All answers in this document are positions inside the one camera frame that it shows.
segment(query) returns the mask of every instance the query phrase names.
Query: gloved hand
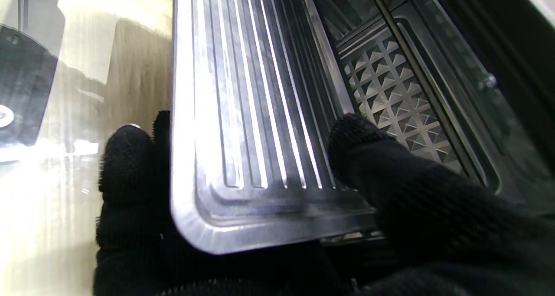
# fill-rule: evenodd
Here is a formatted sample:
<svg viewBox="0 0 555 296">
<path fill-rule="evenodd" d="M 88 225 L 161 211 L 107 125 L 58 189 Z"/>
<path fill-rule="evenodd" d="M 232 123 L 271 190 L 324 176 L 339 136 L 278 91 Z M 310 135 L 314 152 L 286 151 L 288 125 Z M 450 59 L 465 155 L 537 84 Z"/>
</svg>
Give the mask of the gloved hand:
<svg viewBox="0 0 555 296">
<path fill-rule="evenodd" d="M 189 245 L 169 211 L 169 126 L 169 112 L 160 112 L 153 140 L 144 130 L 123 126 L 106 144 L 95 295 L 345 292 L 317 241 L 224 256 Z"/>
</svg>

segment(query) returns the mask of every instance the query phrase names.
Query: ribbed metal tray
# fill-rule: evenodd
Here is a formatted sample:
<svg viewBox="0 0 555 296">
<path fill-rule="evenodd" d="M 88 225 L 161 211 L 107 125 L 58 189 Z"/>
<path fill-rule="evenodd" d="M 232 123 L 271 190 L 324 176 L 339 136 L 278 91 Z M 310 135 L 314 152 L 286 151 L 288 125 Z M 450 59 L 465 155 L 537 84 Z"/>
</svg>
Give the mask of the ribbed metal tray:
<svg viewBox="0 0 555 296">
<path fill-rule="evenodd" d="M 172 215 L 214 254 L 373 227 L 325 152 L 353 104 L 313 0 L 175 0 Z"/>
</svg>

